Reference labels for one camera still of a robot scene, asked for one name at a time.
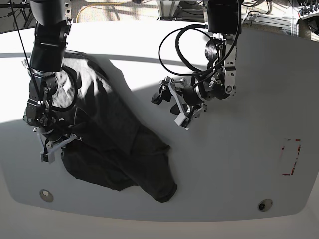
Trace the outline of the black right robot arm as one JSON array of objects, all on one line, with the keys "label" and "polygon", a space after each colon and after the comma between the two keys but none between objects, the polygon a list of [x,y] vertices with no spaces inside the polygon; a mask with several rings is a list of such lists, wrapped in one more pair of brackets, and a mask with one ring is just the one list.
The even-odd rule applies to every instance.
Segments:
[{"label": "black right robot arm", "polygon": [[65,0],[32,0],[30,8],[36,19],[35,40],[31,56],[25,59],[25,66],[31,77],[29,99],[24,113],[24,121],[34,127],[41,141],[43,151],[41,160],[51,163],[60,148],[77,138],[64,126],[57,113],[71,110],[77,101],[74,92],[70,105],[62,108],[53,105],[57,93],[56,73],[64,71],[75,90],[78,89],[76,73],[62,64],[72,19],[68,16]]}]

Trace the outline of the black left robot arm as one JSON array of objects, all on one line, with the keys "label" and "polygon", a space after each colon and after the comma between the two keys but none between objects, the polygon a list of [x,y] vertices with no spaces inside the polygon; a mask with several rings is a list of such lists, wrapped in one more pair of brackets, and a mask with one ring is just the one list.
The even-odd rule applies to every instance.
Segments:
[{"label": "black left robot arm", "polygon": [[[175,72],[179,79],[165,77],[151,102],[159,105],[174,98],[175,105],[170,112],[176,115],[174,122],[179,127],[188,129],[194,119],[207,111],[208,101],[224,100],[234,95],[237,42],[242,32],[242,3],[241,0],[209,0],[205,5],[205,24],[191,24],[174,30],[176,53],[191,73]],[[192,65],[181,52],[180,39],[190,30],[208,38],[204,52],[208,61],[206,70]]]}]

